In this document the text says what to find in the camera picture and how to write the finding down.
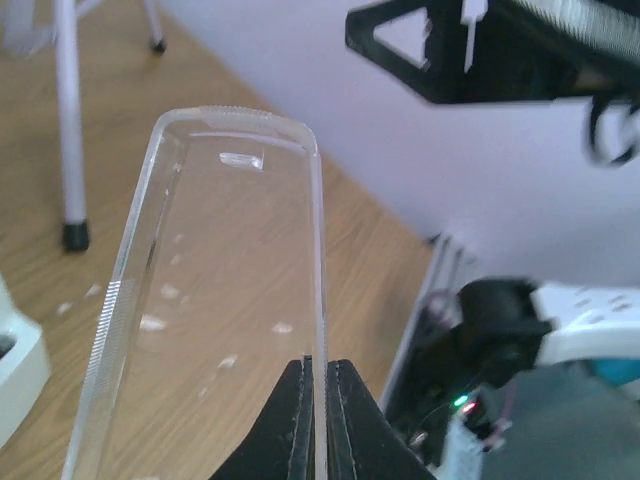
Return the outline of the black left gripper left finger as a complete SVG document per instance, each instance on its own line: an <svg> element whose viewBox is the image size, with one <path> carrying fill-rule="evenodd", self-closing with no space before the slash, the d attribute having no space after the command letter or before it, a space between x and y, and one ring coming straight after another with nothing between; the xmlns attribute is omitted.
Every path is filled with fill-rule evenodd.
<svg viewBox="0 0 640 480"><path fill-rule="evenodd" d="M313 477L312 358L290 361L249 433L211 480Z"/></svg>

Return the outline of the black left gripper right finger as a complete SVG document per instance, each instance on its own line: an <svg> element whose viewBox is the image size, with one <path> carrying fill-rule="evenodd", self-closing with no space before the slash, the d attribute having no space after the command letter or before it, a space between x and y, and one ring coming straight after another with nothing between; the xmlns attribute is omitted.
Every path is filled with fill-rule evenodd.
<svg viewBox="0 0 640 480"><path fill-rule="evenodd" d="M400 441L352 362L328 364L328 477L432 480Z"/></svg>

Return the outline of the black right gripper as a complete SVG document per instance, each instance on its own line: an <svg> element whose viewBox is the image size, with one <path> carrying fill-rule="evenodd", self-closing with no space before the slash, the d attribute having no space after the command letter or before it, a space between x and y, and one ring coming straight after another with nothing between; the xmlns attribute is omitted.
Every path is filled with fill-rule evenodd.
<svg viewBox="0 0 640 480"><path fill-rule="evenodd" d="M345 45L433 104L639 100L636 1L490 1L474 27L461 1L350 10ZM393 26L418 20L414 49Z"/></svg>

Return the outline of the clear plastic metronome cover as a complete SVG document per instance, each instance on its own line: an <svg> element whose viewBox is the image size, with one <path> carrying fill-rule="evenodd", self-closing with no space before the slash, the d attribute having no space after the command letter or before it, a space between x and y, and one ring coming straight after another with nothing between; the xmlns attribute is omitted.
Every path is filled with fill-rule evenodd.
<svg viewBox="0 0 640 480"><path fill-rule="evenodd" d="M304 124L172 110L146 150L66 479L324 479L322 163Z"/></svg>

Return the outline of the white metronome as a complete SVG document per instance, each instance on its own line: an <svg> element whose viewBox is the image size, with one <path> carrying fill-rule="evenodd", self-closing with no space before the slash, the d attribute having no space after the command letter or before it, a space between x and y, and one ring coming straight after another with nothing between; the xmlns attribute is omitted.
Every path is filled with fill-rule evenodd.
<svg viewBox="0 0 640 480"><path fill-rule="evenodd" d="M14 305L1 279L1 447L26 419L50 375L42 328Z"/></svg>

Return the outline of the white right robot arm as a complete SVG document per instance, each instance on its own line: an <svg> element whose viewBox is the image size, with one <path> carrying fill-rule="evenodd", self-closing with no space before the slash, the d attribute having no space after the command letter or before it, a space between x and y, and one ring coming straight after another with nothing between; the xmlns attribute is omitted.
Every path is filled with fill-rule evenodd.
<svg viewBox="0 0 640 480"><path fill-rule="evenodd" d="M586 139L613 103L639 106L639 11L617 1L492 1L475 27L458 1L382 1L350 11L346 45L425 100L498 104L587 97ZM409 351L390 402L401 467L429 479L444 463L445 429L476 417L480 386L595 356L592 338L622 343L618 314L570 309L569 289L512 278L465 285L460 322Z"/></svg>

